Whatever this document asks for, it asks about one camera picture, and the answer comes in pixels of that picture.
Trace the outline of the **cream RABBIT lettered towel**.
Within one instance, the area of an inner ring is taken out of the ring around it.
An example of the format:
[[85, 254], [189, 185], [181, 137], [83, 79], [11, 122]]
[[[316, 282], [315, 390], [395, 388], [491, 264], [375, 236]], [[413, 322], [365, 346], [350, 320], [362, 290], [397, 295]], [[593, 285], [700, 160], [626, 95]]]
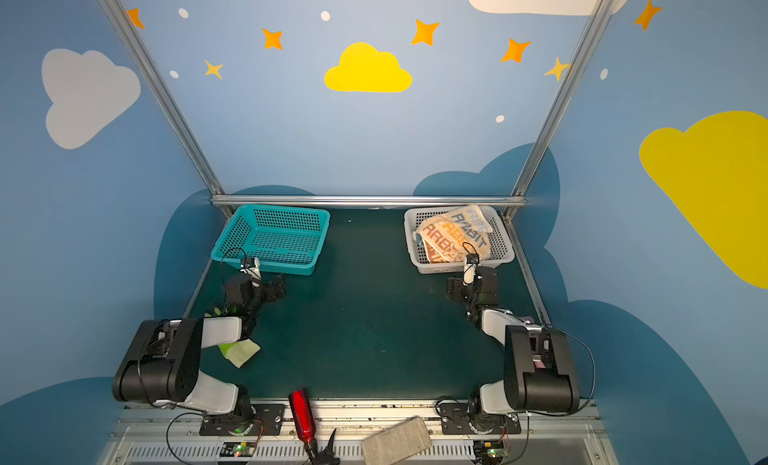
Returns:
[[423, 220], [415, 234], [429, 263], [458, 263], [470, 253], [489, 259], [492, 232], [480, 207], [468, 205]]

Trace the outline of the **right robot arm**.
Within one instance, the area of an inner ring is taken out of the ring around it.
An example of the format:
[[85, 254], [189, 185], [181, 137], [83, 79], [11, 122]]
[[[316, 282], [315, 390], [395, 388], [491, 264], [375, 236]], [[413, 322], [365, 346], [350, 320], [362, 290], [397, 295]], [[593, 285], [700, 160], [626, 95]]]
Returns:
[[519, 412], [568, 416], [581, 407], [578, 378], [565, 332], [499, 306], [498, 274], [477, 264], [447, 282], [447, 298], [465, 306], [467, 319], [503, 351], [503, 376], [478, 386], [464, 413], [470, 430], [488, 434]]

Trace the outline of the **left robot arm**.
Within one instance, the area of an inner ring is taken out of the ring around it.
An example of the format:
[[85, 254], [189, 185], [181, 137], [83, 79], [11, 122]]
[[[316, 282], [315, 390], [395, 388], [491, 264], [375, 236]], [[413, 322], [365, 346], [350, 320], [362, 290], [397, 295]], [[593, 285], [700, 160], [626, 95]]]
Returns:
[[240, 368], [260, 350], [250, 339], [262, 306], [286, 295], [285, 279], [238, 273], [225, 284], [225, 305], [204, 318], [142, 322], [112, 383], [119, 402], [181, 407], [243, 426], [255, 412], [247, 389], [200, 369], [204, 349], [217, 347]]

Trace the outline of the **green rubber glove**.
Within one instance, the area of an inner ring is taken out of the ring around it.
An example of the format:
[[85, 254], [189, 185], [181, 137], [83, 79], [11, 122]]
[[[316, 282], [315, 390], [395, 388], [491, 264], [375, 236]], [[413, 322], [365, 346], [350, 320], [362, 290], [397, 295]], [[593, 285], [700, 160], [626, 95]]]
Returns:
[[226, 307], [212, 306], [204, 312], [205, 318], [229, 317], [231, 313]]

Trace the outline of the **yellow-green sticky paper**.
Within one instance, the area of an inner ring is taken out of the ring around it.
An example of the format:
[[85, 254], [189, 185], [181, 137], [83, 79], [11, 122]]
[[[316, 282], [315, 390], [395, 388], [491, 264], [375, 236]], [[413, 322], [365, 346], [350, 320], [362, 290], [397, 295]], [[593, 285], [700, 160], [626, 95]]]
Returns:
[[218, 348], [222, 356], [238, 369], [242, 368], [261, 350], [261, 347], [250, 339], [221, 344]]

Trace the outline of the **red metal bottle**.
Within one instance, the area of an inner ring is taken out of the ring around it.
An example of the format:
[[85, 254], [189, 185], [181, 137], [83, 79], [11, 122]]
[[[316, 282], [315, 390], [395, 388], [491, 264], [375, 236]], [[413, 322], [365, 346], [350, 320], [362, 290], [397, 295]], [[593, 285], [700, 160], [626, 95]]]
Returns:
[[306, 389], [292, 392], [288, 397], [296, 436], [305, 445], [315, 442], [316, 421]]

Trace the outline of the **right green circuit board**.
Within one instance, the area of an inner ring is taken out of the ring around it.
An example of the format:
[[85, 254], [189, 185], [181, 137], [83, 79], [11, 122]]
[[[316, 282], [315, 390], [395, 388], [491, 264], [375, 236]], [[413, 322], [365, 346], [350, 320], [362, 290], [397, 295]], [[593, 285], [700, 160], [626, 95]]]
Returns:
[[499, 465], [507, 457], [507, 450], [498, 441], [474, 441], [472, 446], [475, 465]]

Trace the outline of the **green circuit board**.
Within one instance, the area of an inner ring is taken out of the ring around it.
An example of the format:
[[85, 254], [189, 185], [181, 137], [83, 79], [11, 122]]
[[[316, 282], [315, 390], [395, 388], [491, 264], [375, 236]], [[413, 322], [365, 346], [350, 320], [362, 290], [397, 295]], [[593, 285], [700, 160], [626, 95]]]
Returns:
[[257, 448], [255, 442], [224, 442], [220, 452], [220, 458], [250, 458]]
[[475, 465], [499, 465], [507, 457], [507, 450], [498, 441], [474, 441], [472, 446]]

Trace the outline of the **left green circuit board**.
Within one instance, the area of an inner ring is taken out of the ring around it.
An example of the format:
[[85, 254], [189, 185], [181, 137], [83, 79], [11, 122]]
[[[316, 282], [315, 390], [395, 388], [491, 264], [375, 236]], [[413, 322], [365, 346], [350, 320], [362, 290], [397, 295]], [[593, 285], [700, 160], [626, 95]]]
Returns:
[[220, 458], [250, 458], [257, 448], [255, 442], [224, 442], [220, 452]]

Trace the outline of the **grey sponge block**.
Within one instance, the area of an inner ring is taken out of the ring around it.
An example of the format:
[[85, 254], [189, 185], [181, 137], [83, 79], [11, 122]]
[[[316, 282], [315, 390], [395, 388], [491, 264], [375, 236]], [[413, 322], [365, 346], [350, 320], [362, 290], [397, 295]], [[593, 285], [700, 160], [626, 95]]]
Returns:
[[410, 418], [361, 442], [363, 461], [367, 465], [397, 464], [431, 446], [431, 436], [421, 417]]

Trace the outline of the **black clamp tool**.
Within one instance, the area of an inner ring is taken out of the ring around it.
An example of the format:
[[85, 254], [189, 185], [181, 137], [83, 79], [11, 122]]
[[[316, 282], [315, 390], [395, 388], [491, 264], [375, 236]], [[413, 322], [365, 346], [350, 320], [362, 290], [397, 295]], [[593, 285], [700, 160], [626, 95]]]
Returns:
[[339, 465], [340, 458], [334, 452], [334, 440], [336, 430], [331, 433], [326, 446], [320, 450], [316, 439], [312, 439], [304, 445], [309, 462], [312, 465]]

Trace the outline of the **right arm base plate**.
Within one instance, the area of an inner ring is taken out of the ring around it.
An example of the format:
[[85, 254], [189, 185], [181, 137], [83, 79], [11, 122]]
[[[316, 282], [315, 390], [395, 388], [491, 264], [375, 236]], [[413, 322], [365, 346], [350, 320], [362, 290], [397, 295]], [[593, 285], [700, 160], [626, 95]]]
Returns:
[[435, 405], [444, 435], [511, 435], [522, 433], [519, 418], [492, 415], [482, 411], [471, 413], [465, 402], [441, 401]]

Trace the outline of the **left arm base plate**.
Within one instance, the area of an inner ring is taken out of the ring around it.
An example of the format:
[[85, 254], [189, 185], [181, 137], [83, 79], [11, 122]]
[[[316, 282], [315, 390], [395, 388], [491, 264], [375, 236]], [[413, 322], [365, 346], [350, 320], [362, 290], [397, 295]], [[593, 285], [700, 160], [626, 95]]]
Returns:
[[277, 436], [281, 433], [286, 405], [252, 403], [250, 414], [235, 410], [203, 419], [199, 435], [208, 437]]

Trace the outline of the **left aluminium frame post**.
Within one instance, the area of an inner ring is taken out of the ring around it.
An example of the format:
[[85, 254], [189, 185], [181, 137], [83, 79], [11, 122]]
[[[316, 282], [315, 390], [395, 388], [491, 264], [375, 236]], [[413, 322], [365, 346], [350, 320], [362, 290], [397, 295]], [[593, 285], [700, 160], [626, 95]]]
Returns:
[[220, 180], [172, 96], [160, 69], [142, 40], [138, 28], [129, 18], [122, 0], [97, 1], [135, 62], [181, 145], [211, 193], [212, 199], [224, 196], [226, 192]]

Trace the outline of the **aluminium frame post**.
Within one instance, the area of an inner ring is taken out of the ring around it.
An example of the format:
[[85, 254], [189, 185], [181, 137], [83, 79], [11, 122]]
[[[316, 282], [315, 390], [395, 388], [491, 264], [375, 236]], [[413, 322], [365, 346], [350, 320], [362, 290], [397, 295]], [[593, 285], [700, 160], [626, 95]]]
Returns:
[[542, 128], [516, 180], [511, 197], [515, 198], [517, 202], [513, 206], [507, 207], [503, 214], [503, 219], [507, 225], [512, 224], [516, 211], [525, 205], [527, 191], [613, 15], [613, 7], [618, 2], [619, 0], [597, 0], [596, 2], [571, 57], [571, 66], [560, 81]]
[[135, 62], [181, 145], [211, 193], [212, 199], [224, 196], [226, 192], [220, 180], [172, 96], [160, 69], [142, 40], [138, 28], [129, 18], [122, 0], [97, 1]]

